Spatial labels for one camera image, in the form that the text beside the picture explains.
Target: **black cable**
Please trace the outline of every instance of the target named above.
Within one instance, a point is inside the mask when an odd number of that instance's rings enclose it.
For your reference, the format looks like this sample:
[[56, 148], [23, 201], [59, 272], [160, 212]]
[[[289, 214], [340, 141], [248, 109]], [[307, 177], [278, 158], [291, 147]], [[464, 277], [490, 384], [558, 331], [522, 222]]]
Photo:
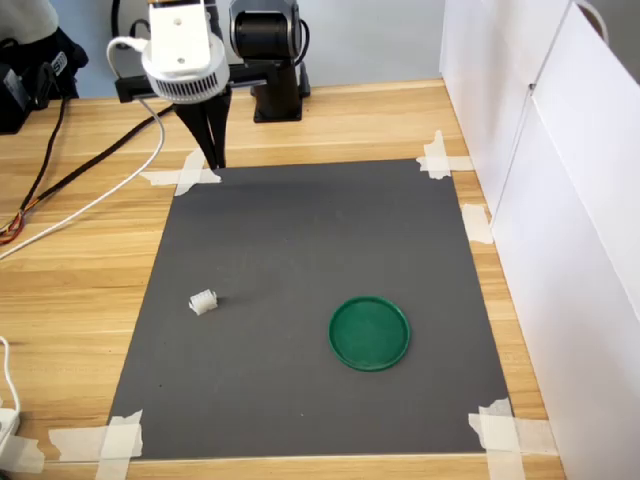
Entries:
[[[165, 116], [167, 113], [169, 113], [172, 110], [172, 108], [173, 107], [170, 106], [170, 107], [167, 107], [167, 108], [161, 110], [160, 112], [158, 112], [158, 116], [159, 117]], [[87, 170], [89, 170], [92, 167], [95, 167], [102, 160], [104, 160], [108, 156], [110, 156], [113, 153], [115, 153], [116, 151], [118, 151], [120, 148], [122, 148], [122, 146], [125, 143], [127, 143], [129, 140], [131, 140], [133, 137], [135, 137], [138, 133], [140, 133], [141, 130], [143, 130], [144, 128], [149, 126], [149, 124], [151, 124], [153, 121], [154, 121], [154, 118], [153, 117], [149, 117], [146, 120], [140, 122], [138, 125], [136, 125], [131, 130], [129, 130], [124, 136], [122, 136], [122, 138], [120, 138], [120, 140], [115, 142], [109, 148], [104, 150], [102, 153], [99, 153], [98, 155], [96, 155], [91, 160], [87, 161], [86, 163], [82, 164], [81, 166], [76, 168], [73, 172], [71, 172], [69, 175], [67, 175], [62, 180], [60, 180], [58, 183], [56, 183], [55, 185], [53, 185], [52, 187], [48, 188], [47, 190], [42, 192], [40, 195], [38, 195], [38, 197], [37, 197], [38, 202], [46, 199], [50, 195], [53, 195], [57, 191], [59, 191], [62, 188], [66, 187], [67, 185], [69, 185], [69, 183], [71, 183], [73, 180], [78, 178], [84, 172], [86, 172]]]
[[309, 29], [309, 25], [307, 25], [307, 22], [305, 22], [302, 19], [300, 19], [300, 23], [304, 28], [305, 41], [304, 41], [304, 47], [302, 48], [302, 52], [298, 56], [296, 62], [293, 64], [294, 67], [297, 67], [298, 65], [300, 65], [304, 60], [304, 57], [307, 56], [307, 51], [309, 50], [309, 43], [311, 43], [311, 31]]
[[56, 123], [56, 126], [53, 129], [53, 132], [51, 133], [51, 137], [49, 137], [49, 143], [47, 144], [47, 151], [44, 154], [44, 161], [42, 162], [42, 167], [40, 167], [38, 176], [36, 177], [35, 181], [33, 182], [33, 185], [29, 189], [29, 193], [27, 193], [27, 196], [24, 198], [24, 200], [22, 201], [22, 204], [20, 205], [20, 211], [23, 211], [25, 208], [27, 208], [27, 205], [29, 205], [29, 202], [33, 198], [33, 194], [35, 193], [36, 189], [38, 188], [38, 185], [40, 185], [40, 182], [42, 181], [44, 172], [47, 170], [47, 167], [49, 166], [49, 159], [51, 158], [51, 152], [53, 151], [53, 144], [55, 143], [56, 137], [58, 136], [58, 132], [60, 131], [62, 120], [64, 120], [64, 112], [67, 109], [68, 102], [69, 102], [68, 97], [62, 98], [62, 102], [60, 103], [60, 114], [58, 115], [58, 122]]
[[120, 16], [120, 0], [113, 0], [111, 3], [111, 37], [116, 38], [120, 36], [120, 25], [118, 24], [118, 17]]

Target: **small white object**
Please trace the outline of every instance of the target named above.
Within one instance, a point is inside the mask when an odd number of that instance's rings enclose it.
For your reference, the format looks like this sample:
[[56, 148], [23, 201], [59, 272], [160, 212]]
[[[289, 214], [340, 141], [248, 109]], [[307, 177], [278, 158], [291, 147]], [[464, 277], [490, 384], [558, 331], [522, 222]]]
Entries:
[[200, 316], [209, 310], [218, 308], [218, 297], [215, 292], [205, 290], [204, 292], [191, 297], [189, 301], [189, 308], [196, 312], [196, 315]]

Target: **green lid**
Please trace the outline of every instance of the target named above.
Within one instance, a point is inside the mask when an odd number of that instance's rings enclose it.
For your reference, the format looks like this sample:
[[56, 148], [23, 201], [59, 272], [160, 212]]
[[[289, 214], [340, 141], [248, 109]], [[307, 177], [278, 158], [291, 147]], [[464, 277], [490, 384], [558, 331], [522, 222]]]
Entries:
[[329, 324], [329, 343], [340, 361], [361, 372], [398, 363], [409, 347], [411, 328], [402, 311], [384, 298], [357, 297], [342, 305]]

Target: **white cardboard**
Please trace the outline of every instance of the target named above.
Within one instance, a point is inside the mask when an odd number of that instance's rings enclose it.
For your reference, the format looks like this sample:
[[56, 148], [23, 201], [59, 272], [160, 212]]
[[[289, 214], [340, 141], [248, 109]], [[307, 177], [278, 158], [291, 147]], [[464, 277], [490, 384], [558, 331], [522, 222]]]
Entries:
[[534, 100], [640, 316], [640, 87], [575, 5]]
[[482, 1], [447, 0], [441, 68], [460, 128], [495, 213], [529, 83]]
[[567, 477], [636, 478], [640, 322], [535, 108], [493, 234]]

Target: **dark gray board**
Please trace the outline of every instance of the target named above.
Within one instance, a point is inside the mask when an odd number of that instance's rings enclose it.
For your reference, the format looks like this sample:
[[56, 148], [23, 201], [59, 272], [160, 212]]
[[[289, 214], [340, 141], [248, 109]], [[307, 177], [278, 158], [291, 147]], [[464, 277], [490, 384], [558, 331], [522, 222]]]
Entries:
[[[114, 399], [144, 410], [143, 458], [482, 452], [467, 415], [507, 388], [452, 179], [415, 160], [222, 177], [173, 201]], [[390, 370], [330, 349], [359, 295], [411, 323]]]

